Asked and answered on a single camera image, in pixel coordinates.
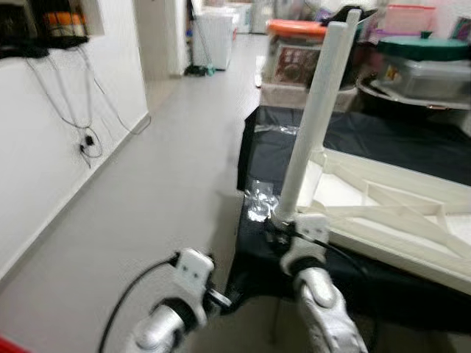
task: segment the white cylindrical rod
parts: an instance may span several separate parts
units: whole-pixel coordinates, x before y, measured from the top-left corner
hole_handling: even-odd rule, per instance
[[[359,16],[359,10],[351,10],[347,16],[348,24],[331,22],[327,28],[327,35],[322,44],[319,62],[302,114],[300,130],[297,133],[296,143],[283,183],[280,203],[274,211],[275,222],[293,220],[311,150],[313,146],[317,146],[321,135],[320,146],[324,141]]]

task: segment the teal lid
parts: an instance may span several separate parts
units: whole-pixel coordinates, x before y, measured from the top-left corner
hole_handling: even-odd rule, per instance
[[[468,44],[456,39],[386,37],[380,40],[378,51],[415,61],[455,61],[469,58]]]

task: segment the orange lid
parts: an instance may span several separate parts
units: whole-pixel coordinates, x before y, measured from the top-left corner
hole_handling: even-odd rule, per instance
[[[61,24],[68,26],[69,24],[84,24],[85,19],[77,13],[47,13],[44,15],[44,19],[49,24]]]
[[[304,36],[323,38],[327,27],[321,26],[320,22],[292,21],[292,20],[269,20],[268,32],[282,37]]]

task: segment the black tablecloth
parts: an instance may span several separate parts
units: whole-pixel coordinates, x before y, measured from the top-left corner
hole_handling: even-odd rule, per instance
[[[247,120],[238,166],[238,188],[253,180],[279,195],[302,110],[259,107]],[[325,138],[330,149],[367,157],[471,185],[471,139],[454,126],[391,121],[360,113],[334,113]],[[405,326],[471,332],[471,297],[344,249],[370,273],[383,320]],[[372,314],[361,275],[327,252],[326,269],[344,294],[348,310]],[[266,241],[264,225],[241,212],[236,253],[226,294],[233,310],[253,296],[292,298],[291,278]]]

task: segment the gray floor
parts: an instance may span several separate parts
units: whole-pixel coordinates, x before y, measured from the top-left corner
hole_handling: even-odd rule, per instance
[[[152,112],[152,125],[87,186],[1,292],[0,332],[34,352],[93,352],[125,284],[185,247],[212,249],[216,280],[224,283],[241,203],[238,149],[244,119],[258,105],[255,56],[266,43],[265,36],[239,35],[227,71],[176,84]],[[136,290],[108,352],[120,351],[168,278],[164,271]]]

